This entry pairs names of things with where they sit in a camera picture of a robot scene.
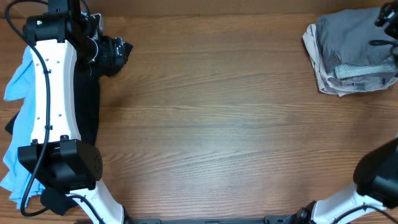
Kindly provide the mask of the grey shorts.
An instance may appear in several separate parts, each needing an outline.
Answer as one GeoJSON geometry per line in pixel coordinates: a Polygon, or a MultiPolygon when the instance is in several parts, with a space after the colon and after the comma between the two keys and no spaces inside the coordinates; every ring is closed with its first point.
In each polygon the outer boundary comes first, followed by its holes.
{"type": "Polygon", "coordinates": [[[374,91],[397,82],[397,65],[390,45],[373,46],[372,40],[393,41],[374,25],[380,9],[346,9],[322,16],[316,38],[325,69],[325,81],[340,91],[374,91]]]}

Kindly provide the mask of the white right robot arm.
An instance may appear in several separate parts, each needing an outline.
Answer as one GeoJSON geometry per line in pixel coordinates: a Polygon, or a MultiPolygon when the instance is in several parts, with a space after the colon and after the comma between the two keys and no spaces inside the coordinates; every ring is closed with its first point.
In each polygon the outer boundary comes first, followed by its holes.
{"type": "MultiPolygon", "coordinates": [[[[318,89],[344,96],[397,83],[397,1],[322,16],[302,36],[318,89]]],[[[284,223],[350,223],[397,207],[397,140],[366,154],[353,183],[301,208],[284,223]]]]}

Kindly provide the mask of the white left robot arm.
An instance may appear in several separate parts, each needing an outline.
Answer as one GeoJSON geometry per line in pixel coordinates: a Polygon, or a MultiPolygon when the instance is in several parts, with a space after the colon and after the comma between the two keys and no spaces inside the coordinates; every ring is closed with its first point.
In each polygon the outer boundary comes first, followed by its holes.
{"type": "Polygon", "coordinates": [[[132,45],[103,34],[103,18],[84,1],[47,1],[19,31],[35,72],[35,121],[17,158],[45,190],[44,210],[64,214],[79,206],[93,223],[129,223],[107,187],[95,145],[98,80],[117,74],[132,45]]]}

